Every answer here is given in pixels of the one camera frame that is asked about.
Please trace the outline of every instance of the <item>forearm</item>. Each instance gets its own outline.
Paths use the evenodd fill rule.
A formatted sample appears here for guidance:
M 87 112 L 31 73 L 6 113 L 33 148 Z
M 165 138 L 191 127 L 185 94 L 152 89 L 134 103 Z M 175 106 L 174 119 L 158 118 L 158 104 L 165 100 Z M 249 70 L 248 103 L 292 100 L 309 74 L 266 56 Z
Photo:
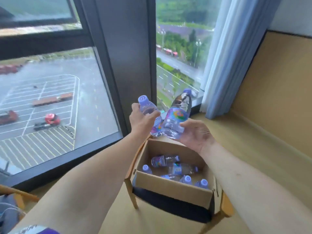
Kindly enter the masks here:
M 61 234 L 97 234 L 144 139 L 130 133 L 76 166 L 46 193 L 19 226 L 40 224 Z
M 312 214 L 268 176 L 233 156 L 217 142 L 201 156 L 252 233 L 309 233 Z

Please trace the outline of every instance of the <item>blue curtain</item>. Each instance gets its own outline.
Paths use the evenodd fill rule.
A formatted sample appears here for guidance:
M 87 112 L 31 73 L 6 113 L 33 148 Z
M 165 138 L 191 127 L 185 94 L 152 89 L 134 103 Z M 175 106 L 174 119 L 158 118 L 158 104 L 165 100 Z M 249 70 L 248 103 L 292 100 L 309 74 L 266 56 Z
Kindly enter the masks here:
M 240 19 L 240 29 L 237 29 L 234 35 L 231 54 L 227 56 L 226 67 L 221 73 L 222 78 L 207 108 L 208 119 L 223 115 L 230 110 L 239 86 L 280 2 L 281 0 L 246 2 Z

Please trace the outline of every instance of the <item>truck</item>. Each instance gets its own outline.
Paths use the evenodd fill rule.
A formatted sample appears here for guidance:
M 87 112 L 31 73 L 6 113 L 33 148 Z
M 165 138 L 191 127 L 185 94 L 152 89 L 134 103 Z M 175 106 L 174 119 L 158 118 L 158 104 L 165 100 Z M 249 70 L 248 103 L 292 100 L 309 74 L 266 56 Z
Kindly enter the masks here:
M 0 65 L 0 74 L 9 74 L 18 72 L 23 65 Z
M 52 126 L 58 126 L 60 124 L 60 117 L 56 114 L 50 113 L 47 114 L 44 118 L 44 122 L 35 123 L 34 130 L 43 130 L 48 129 Z
M 9 110 L 8 112 L 0 112 L 0 125 L 14 122 L 18 120 L 16 112 Z
M 66 94 L 61 94 L 60 96 L 57 96 L 57 97 L 47 97 L 47 98 L 34 100 L 33 106 L 36 107 L 36 106 L 43 106 L 43 105 L 58 103 L 58 102 L 70 100 L 72 98 L 73 98 L 73 92 L 70 92 Z

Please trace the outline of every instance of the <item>hand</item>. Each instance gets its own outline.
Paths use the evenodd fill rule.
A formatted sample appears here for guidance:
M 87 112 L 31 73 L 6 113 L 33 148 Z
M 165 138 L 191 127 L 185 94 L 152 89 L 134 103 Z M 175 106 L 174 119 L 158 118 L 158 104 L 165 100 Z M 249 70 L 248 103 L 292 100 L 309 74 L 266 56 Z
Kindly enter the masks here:
M 202 121 L 189 118 L 185 122 L 181 122 L 180 126 L 184 127 L 184 132 L 177 141 L 194 150 L 199 155 L 206 145 L 215 141 Z
M 153 111 L 151 114 L 143 115 L 140 111 L 140 104 L 131 105 L 132 113 L 129 117 L 131 123 L 131 132 L 142 135 L 145 139 L 154 125 L 155 119 L 160 116 L 159 111 Z

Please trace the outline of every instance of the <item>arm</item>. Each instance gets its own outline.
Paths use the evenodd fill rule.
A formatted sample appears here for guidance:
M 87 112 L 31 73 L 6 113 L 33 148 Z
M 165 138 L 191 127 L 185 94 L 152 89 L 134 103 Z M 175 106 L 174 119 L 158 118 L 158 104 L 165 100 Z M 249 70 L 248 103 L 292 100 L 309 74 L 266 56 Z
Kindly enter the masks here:
M 311 211 L 290 192 L 218 144 L 203 122 L 180 125 L 179 141 L 204 159 L 252 233 L 311 232 Z
M 131 133 L 70 170 L 30 210 L 17 228 L 38 224 L 61 234 L 99 232 L 137 149 L 159 116 L 157 111 L 144 116 L 138 104 L 133 104 L 132 109 Z

